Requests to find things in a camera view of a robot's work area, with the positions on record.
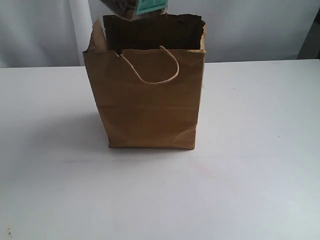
packaged food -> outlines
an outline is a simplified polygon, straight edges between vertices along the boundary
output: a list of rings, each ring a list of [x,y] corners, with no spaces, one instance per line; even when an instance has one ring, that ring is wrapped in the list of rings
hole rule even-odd
[[[164,14],[168,0],[101,0],[118,17],[134,21]]]

bag handle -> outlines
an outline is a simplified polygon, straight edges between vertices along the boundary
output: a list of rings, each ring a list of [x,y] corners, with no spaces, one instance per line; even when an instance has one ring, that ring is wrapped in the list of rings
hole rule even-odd
[[[164,50],[164,51],[169,55],[169,57],[174,60],[174,62],[175,62],[175,64],[176,64],[176,73],[175,73],[172,77],[170,77],[169,79],[164,80],[164,81],[159,81],[159,82],[149,82],[149,81],[143,80],[142,77],[141,77],[141,76],[139,75],[139,73],[137,72],[137,70],[135,69],[135,67],[131,64],[131,62],[130,62],[128,59],[126,59],[125,56],[123,56],[122,54],[120,54],[119,57],[122,58],[123,60],[125,60],[125,61],[128,63],[128,65],[132,68],[133,72],[135,73],[135,75],[138,77],[138,79],[139,79],[142,83],[144,83],[144,84],[149,84],[149,85],[167,84],[167,83],[171,82],[173,79],[175,79],[175,78],[178,76],[180,67],[179,67],[179,63],[178,63],[177,59],[175,58],[175,56],[173,56],[173,54],[172,54],[171,52],[169,52],[164,46],[160,46],[160,49]]]

